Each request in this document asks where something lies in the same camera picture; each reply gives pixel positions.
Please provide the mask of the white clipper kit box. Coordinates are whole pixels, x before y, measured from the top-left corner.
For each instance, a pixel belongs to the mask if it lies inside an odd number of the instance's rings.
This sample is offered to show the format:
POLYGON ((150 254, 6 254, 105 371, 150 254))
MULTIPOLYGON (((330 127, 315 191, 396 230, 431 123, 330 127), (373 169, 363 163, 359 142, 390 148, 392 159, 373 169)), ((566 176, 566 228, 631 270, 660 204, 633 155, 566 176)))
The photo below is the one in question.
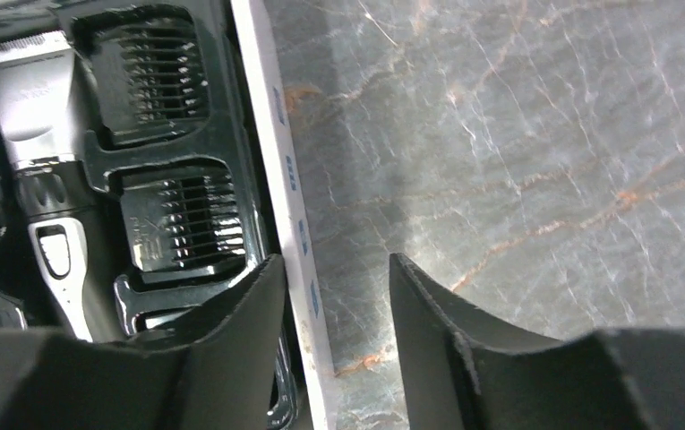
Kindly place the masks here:
MULTIPOLYGON (((73 47, 82 105, 80 179, 90 204, 77 211, 88 245, 86 306, 107 344, 174 321, 234 287, 269 256, 287 288, 264 429, 288 429, 309 401, 312 424, 330 428, 333 369, 277 52, 261 1, 0 1, 0 42, 62 31, 73 47), (102 123, 92 72, 95 31, 158 17, 193 25, 209 92, 208 119, 165 142, 116 147, 102 123), (244 230, 244 265, 143 272, 131 257, 120 197, 123 176, 164 168, 223 166, 244 230)), ((0 134, 0 330, 73 335, 41 277, 0 134)))

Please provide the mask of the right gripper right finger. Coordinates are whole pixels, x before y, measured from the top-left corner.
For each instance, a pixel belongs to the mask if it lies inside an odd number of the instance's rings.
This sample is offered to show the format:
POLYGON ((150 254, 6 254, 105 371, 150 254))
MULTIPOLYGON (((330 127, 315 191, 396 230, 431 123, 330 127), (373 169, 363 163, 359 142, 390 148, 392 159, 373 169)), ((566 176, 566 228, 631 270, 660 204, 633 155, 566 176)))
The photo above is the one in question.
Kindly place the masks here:
POLYGON ((685 429, 685 328, 572 340, 467 302, 403 254, 390 303, 414 429, 685 429))

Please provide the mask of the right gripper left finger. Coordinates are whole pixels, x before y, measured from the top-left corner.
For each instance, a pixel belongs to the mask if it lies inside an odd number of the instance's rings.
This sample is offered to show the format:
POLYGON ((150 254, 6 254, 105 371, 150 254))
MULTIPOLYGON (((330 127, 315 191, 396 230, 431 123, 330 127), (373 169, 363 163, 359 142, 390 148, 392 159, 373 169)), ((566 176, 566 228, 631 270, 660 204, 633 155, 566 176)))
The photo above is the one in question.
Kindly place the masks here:
POLYGON ((264 429, 284 314, 283 258, 123 342, 0 330, 0 429, 264 429))

